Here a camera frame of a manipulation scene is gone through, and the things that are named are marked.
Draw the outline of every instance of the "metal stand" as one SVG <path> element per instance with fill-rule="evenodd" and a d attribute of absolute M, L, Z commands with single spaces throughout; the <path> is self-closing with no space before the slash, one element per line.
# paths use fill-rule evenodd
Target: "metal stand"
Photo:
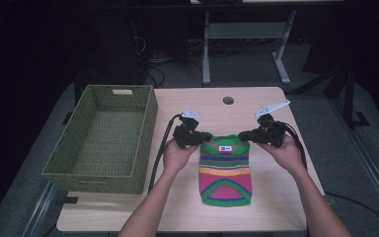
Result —
<path fill-rule="evenodd" d="M 361 112 L 356 112 L 355 114 L 358 116 L 358 120 L 353 120 L 353 75 L 350 71 L 345 79 L 345 98 L 344 98 L 344 106 L 343 106 L 343 118 L 346 123 L 349 125 L 351 129 L 354 129 L 356 126 L 368 126 L 370 125 L 364 114 Z"/>
<path fill-rule="evenodd" d="M 209 85 L 210 66 L 208 61 L 209 39 L 281 39 L 279 50 L 272 53 L 272 59 L 283 84 L 289 84 L 290 79 L 282 63 L 282 55 L 287 45 L 288 37 L 296 11 L 290 11 L 286 22 L 276 23 L 210 23 L 208 12 L 205 12 L 204 22 L 204 54 L 202 56 L 202 83 Z"/>

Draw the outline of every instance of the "dark floor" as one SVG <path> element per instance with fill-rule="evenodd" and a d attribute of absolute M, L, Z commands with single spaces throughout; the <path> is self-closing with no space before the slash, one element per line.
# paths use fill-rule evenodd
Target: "dark floor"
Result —
<path fill-rule="evenodd" d="M 309 45 L 291 43 L 283 61 L 292 82 L 282 85 L 271 60 L 270 53 L 279 41 L 271 43 L 240 42 L 236 53 L 226 57 L 211 57 L 211 85 L 209 87 L 276 86 L 284 91 L 295 89 L 317 74 L 302 72 Z M 172 61 L 156 68 L 165 74 L 164 88 L 201 87 L 200 55 L 191 57 L 189 63 Z M 161 74 L 151 71 L 158 82 Z M 323 188 L 327 192 L 360 201 L 379 213 L 379 193 L 364 168 L 360 151 L 350 138 L 337 111 L 342 97 L 327 99 L 323 92 L 327 83 L 297 96 L 287 96 L 305 145 L 313 160 Z M 363 112 L 370 126 L 357 127 L 356 134 L 379 169 L 379 113 L 371 96 L 358 85 L 355 87 L 354 110 Z M 31 149 L 16 180 L 0 205 L 0 236 L 115 236 L 117 233 L 62 233 L 52 229 L 57 220 L 66 191 L 55 190 L 52 199 L 43 208 L 42 219 L 30 222 L 47 180 L 40 172 L 51 153 L 64 125 L 67 113 L 74 109 L 73 86 L 66 88 L 54 107 L 47 123 Z M 368 208 L 347 199 L 328 195 L 333 209 L 354 236 L 379 236 L 379 217 Z M 178 234 L 160 234 L 177 236 Z M 225 233 L 224 236 L 305 236 L 305 233 Z M 206 236 L 204 233 L 179 236 Z"/>

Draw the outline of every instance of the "human arm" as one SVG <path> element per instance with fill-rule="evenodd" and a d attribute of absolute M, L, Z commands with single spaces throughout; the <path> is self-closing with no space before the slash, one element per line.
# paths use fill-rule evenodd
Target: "human arm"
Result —
<path fill-rule="evenodd" d="M 260 144 L 276 163 L 292 175 L 297 185 L 311 236 L 352 236 L 322 197 L 303 163 L 291 136 L 285 134 L 279 148 Z"/>
<path fill-rule="evenodd" d="M 172 183 L 197 148 L 198 146 L 191 146 L 181 149 L 175 140 L 168 143 L 163 154 L 162 175 L 143 202 L 128 217 L 118 234 L 119 237 L 156 235 Z"/>

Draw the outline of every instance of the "table leg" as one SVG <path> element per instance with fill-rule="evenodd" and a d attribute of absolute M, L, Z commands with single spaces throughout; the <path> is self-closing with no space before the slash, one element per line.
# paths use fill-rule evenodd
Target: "table leg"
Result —
<path fill-rule="evenodd" d="M 209 85 L 210 80 L 210 63 L 208 61 L 208 12 L 205 12 L 204 23 L 204 54 L 202 56 L 202 84 Z"/>
<path fill-rule="evenodd" d="M 282 33 L 281 46 L 277 52 L 272 53 L 273 62 L 275 63 L 276 69 L 278 70 L 279 77 L 281 78 L 282 84 L 285 85 L 290 84 L 290 79 L 288 77 L 287 71 L 285 70 L 284 64 L 282 63 L 282 55 L 284 54 L 285 46 L 287 45 L 288 37 L 290 36 L 295 13 L 296 11 L 290 12 L 284 27 L 284 32 Z"/>

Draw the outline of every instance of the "black cable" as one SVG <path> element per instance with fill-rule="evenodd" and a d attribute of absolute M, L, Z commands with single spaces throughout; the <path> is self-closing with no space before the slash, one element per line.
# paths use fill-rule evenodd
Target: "black cable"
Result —
<path fill-rule="evenodd" d="M 187 60 L 187 62 L 189 62 L 190 64 L 196 66 L 196 67 L 202 72 L 202 68 L 201 68 L 201 66 L 199 66 L 198 64 L 196 64 L 196 62 L 193 62 L 193 61 L 191 61 L 191 60 Z"/>
<path fill-rule="evenodd" d="M 56 224 L 54 223 L 48 230 L 47 232 L 45 232 L 45 234 L 42 236 L 42 237 L 47 237 L 51 231 L 53 231 L 53 229 L 56 227 Z"/>
<path fill-rule="evenodd" d="M 196 52 L 200 52 L 204 49 L 204 41 L 202 39 L 197 42 L 189 42 L 188 55 L 195 54 Z"/>
<path fill-rule="evenodd" d="M 164 59 L 162 61 L 157 61 L 157 62 L 150 62 L 150 66 L 151 67 L 155 67 L 155 66 L 160 66 L 160 65 L 163 65 L 163 64 L 166 64 L 166 63 L 170 63 L 174 61 L 174 58 L 167 58 L 167 59 Z"/>
<path fill-rule="evenodd" d="M 304 151 L 303 145 L 300 142 L 300 139 L 298 138 L 297 132 L 290 124 L 286 122 L 282 122 L 282 124 L 284 125 L 284 129 L 294 138 L 295 144 L 297 145 L 297 148 L 300 150 L 301 161 L 303 162 L 303 165 L 307 170 L 306 153 Z"/>
<path fill-rule="evenodd" d="M 161 79 L 161 82 L 155 84 L 155 88 L 159 88 L 159 87 L 163 87 L 163 83 L 165 82 L 165 73 L 157 68 L 154 68 L 154 67 L 148 67 L 147 69 L 151 69 L 151 70 L 155 70 L 157 72 L 159 72 L 161 75 L 162 75 L 162 79 Z"/>
<path fill-rule="evenodd" d="M 159 88 L 159 87 L 162 86 L 160 83 L 158 83 L 156 81 L 155 77 L 152 74 L 150 74 L 149 72 L 147 72 L 147 71 L 146 71 L 146 77 L 149 78 L 149 80 L 151 80 L 153 82 L 153 87 L 155 89 L 157 89 L 157 88 Z"/>
<path fill-rule="evenodd" d="M 238 41 L 234 41 L 234 40 L 226 40 L 223 42 L 224 45 L 227 45 L 228 47 L 230 47 L 234 54 L 239 54 L 243 51 L 244 47 L 242 46 L 242 44 L 246 44 L 246 43 L 242 43 L 238 40 Z"/>
<path fill-rule="evenodd" d="M 149 194 L 150 191 L 153 189 L 153 185 L 155 183 L 155 178 L 156 178 L 156 171 L 158 170 L 158 165 L 159 165 L 159 161 L 161 160 L 162 154 L 165 151 L 165 148 L 166 148 L 165 143 L 166 143 L 166 139 L 168 139 L 168 135 L 169 135 L 169 132 L 171 131 L 171 127 L 174 124 L 174 120 L 180 116 L 181 115 L 173 116 L 172 119 L 169 121 L 168 126 L 166 127 L 165 134 L 162 138 L 161 146 L 159 147 L 158 155 L 156 156 L 155 163 L 153 164 L 152 176 L 150 177 L 150 183 L 149 183 L 149 188 L 147 190 L 147 194 Z"/>
<path fill-rule="evenodd" d="M 349 197 L 344 197 L 344 196 L 341 196 L 341 195 L 337 195 L 337 194 L 334 194 L 334 193 L 331 193 L 331 192 L 326 192 L 325 191 L 325 194 L 329 195 L 329 196 L 336 197 L 336 198 L 342 198 L 342 199 L 345 199 L 345 200 L 349 200 L 349 201 L 351 201 L 351 202 L 353 202 L 355 204 L 358 204 L 358 205 L 360 205 L 360 206 L 362 206 L 362 207 L 370 210 L 371 212 L 373 212 L 375 215 L 377 215 L 379 217 L 379 213 L 375 209 L 371 208 L 370 206 L 368 206 L 368 205 L 366 205 L 366 204 L 364 204 L 362 202 L 359 202 L 359 201 L 354 200 L 354 199 L 349 198 Z"/>
<path fill-rule="evenodd" d="M 213 44 L 211 46 L 211 49 L 209 50 L 209 56 L 211 57 L 229 57 L 235 54 L 238 54 L 237 50 L 234 46 L 229 45 L 229 43 L 226 42 L 220 42 L 217 44 Z"/>

